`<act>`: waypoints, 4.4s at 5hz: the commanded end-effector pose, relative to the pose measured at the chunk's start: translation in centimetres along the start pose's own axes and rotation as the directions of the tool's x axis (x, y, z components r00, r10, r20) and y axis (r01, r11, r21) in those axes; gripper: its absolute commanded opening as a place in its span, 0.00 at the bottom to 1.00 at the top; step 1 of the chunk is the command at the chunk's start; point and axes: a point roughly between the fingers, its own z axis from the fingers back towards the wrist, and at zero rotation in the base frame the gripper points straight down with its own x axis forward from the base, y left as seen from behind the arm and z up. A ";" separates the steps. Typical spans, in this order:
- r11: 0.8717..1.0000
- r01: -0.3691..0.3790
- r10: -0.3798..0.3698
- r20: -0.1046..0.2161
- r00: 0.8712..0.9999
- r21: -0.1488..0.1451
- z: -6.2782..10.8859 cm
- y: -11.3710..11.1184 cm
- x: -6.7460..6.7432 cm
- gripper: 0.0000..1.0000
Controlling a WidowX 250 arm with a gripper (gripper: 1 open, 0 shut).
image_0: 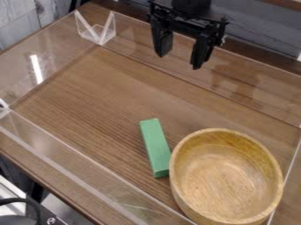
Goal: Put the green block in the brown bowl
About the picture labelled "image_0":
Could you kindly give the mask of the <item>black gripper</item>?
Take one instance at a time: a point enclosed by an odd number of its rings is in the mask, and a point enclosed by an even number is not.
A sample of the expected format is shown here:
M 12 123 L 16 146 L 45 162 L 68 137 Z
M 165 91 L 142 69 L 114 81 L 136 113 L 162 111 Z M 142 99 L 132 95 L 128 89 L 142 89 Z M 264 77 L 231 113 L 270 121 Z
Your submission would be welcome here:
M 229 18 L 213 12 L 211 0 L 148 0 L 150 28 L 155 53 L 163 57 L 173 48 L 173 33 L 197 37 L 190 64 L 199 69 L 214 45 L 225 43 Z

